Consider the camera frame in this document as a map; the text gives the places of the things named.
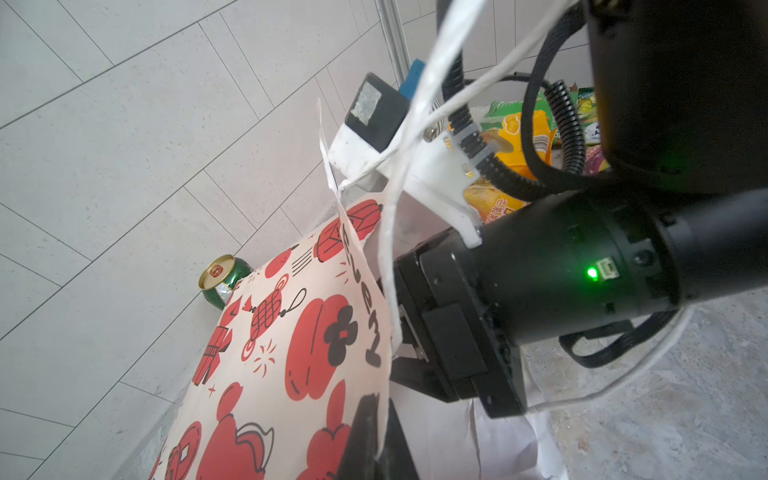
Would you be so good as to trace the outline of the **green yellow snack packet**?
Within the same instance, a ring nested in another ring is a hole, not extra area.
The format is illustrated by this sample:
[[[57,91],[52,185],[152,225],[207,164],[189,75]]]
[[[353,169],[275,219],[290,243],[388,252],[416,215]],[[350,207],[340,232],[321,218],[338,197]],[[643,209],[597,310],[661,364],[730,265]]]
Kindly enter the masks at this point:
[[[579,88],[577,93],[577,112],[584,132],[587,146],[601,142],[597,112],[597,99],[592,87]]]

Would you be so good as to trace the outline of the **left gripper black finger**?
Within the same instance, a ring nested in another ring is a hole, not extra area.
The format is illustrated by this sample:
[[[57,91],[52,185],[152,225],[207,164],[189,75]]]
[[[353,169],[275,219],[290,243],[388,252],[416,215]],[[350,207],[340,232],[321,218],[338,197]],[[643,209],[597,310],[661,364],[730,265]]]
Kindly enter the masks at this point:
[[[378,407],[376,395],[361,398],[336,479],[419,479],[393,401],[387,423],[377,419]]]

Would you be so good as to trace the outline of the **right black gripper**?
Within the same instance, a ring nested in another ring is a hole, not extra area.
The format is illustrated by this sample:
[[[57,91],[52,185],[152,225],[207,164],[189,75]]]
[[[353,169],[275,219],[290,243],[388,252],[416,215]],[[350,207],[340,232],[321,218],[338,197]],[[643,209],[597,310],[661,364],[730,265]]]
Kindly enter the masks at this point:
[[[610,337],[577,357],[604,366],[675,317],[674,272],[646,196],[604,189],[550,196],[486,225],[478,247],[452,229],[395,263],[405,340],[392,380],[432,398],[478,399],[493,418],[527,412],[524,345]]]

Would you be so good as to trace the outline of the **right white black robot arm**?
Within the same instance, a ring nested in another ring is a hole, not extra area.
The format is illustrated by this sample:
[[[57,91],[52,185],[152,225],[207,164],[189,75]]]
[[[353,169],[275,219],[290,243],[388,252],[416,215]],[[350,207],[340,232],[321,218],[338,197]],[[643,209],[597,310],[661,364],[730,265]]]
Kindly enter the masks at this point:
[[[439,36],[411,104],[379,263],[419,358],[392,380],[476,398],[493,417],[530,405],[520,349],[611,343],[607,365],[654,347],[603,389],[645,373],[692,306],[767,283],[767,5],[763,1],[561,1],[502,62],[467,82],[461,49],[480,5],[441,1]],[[398,194],[429,124],[523,209],[392,255]]]

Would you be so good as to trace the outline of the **red white paper gift bag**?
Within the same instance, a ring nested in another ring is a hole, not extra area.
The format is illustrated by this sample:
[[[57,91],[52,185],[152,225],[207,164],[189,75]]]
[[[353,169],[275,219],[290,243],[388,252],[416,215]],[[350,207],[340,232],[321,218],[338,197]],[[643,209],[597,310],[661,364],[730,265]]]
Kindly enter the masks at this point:
[[[152,470],[155,479],[336,479],[362,397],[387,423],[405,340],[365,257],[384,200],[349,209],[243,278],[214,329]],[[553,409],[525,389],[527,412]]]

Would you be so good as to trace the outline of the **orange snack packet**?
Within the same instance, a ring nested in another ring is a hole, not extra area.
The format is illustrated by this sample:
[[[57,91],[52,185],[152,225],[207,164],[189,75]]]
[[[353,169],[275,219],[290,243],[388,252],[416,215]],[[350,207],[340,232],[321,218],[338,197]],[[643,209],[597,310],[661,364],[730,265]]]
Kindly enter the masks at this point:
[[[594,177],[610,168],[601,145],[589,146],[586,151],[584,174]]]

